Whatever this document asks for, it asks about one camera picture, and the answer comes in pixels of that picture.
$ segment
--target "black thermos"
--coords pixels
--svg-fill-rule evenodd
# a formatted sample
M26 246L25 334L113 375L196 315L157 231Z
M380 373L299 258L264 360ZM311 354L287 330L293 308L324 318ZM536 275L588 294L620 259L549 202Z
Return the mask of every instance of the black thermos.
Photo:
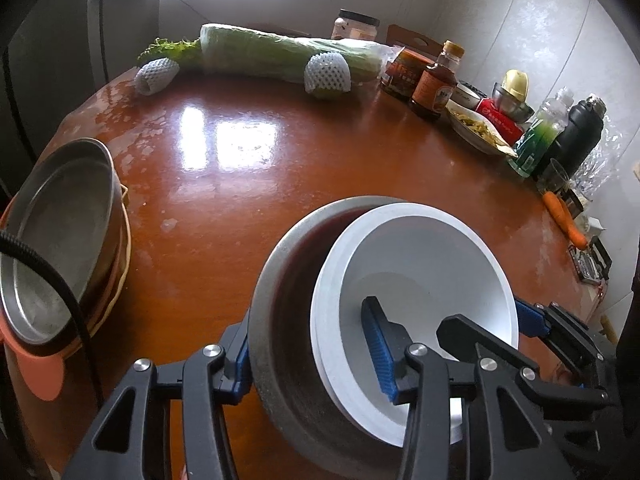
M602 100L593 94L574 105L569 110L569 124L548 147L531 176L537 178L552 158L562 165L569 177L573 176L600 141L606 111Z

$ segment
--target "yellow lid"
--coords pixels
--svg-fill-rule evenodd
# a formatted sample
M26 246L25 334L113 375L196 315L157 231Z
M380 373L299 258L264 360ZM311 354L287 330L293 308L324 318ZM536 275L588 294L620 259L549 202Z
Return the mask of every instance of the yellow lid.
M445 41L442 51L455 57L462 57L465 55L465 49L458 44L453 43L453 41Z
M520 70L507 70L502 80L502 88L514 96L518 101L524 102L529 93L529 77Z

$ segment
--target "carrot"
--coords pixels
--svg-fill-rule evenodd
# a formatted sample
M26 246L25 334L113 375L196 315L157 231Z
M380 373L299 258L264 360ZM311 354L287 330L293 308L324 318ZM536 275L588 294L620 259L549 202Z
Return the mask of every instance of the carrot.
M564 201L560 200L555 193L547 191L542 196L542 202L549 210L551 218L556 221L571 243L581 251L585 250L589 246L587 238L578 231L578 228L575 226L574 220L571 218L571 213L569 213Z

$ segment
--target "glass cup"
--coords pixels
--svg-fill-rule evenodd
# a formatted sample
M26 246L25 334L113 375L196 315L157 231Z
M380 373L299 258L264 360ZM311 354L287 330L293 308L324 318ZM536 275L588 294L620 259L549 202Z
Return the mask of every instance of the glass cup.
M567 182L569 182L569 176L566 174L562 164L552 158L549 161L549 165L538 177L536 187L540 194L543 194L545 191L557 193Z

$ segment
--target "glossy table surface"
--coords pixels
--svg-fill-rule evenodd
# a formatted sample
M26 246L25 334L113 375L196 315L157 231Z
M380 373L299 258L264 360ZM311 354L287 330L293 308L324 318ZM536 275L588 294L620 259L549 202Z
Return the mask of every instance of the glossy table surface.
M142 97L134 74L67 116L43 154L95 137L129 187L131 268L94 337L107 392L137 358L177 361L217 341L241 319L280 237L321 205L354 195L443 209L487 243L516 295L557 301L583 319L591 313L594 289L577 281L567 241L533 186L446 121L427 123L375 86L319 102L293 84L186 75ZM546 347L521 336L520 348L550 374L556 361ZM26 423L57 470L95 415L82 354L66 366L54 402L37 400L12 369ZM337 478L287 445L255 391L226 410L226 421L240 478ZM180 410L172 410L172 440L177 478Z

